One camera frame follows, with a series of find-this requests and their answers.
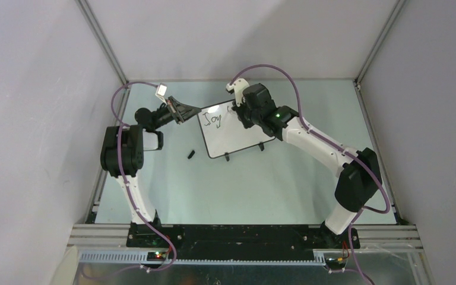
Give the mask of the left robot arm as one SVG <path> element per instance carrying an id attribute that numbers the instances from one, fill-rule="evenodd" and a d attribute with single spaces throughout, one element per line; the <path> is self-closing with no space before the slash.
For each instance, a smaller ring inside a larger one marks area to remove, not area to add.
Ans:
<path id="1" fill-rule="evenodd" d="M 123 190 L 131 211 L 131 222 L 137 225 L 151 223 L 141 232 L 141 240 L 149 247 L 162 244 L 164 231 L 153 225 L 157 210 L 144 193 L 139 172 L 144 166 L 146 151 L 159 151 L 164 146 L 164 135 L 159 128 L 174 122 L 178 125 L 201 112 L 201 108 L 183 104 L 168 97 L 156 110 L 138 109 L 136 124 L 109 126 L 104 134 L 100 164 Z"/>

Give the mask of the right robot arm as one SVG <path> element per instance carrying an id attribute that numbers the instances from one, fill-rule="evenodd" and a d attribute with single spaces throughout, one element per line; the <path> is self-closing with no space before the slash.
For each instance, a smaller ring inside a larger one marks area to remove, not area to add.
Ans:
<path id="1" fill-rule="evenodd" d="M 300 117 L 289 106 L 277 106 L 261 83 L 244 80 L 227 84 L 233 94 L 232 109 L 246 129 L 258 126 L 265 135 L 293 145 L 311 155 L 337 177 L 334 191 L 336 205 L 324 221 L 321 239 L 329 248 L 339 247 L 346 239 L 345 230 L 381 185 L 376 153 L 370 148 L 359 151 L 344 147 Z"/>

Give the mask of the black framed whiteboard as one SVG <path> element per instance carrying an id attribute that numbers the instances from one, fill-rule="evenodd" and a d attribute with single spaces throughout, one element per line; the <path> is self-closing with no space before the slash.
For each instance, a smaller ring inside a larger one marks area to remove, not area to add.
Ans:
<path id="1" fill-rule="evenodd" d="M 207 106 L 197 114 L 207 155 L 211 159 L 224 157 L 259 143 L 268 143 L 274 138 L 263 133 L 260 127 L 245 129 L 232 110 L 235 100 Z"/>

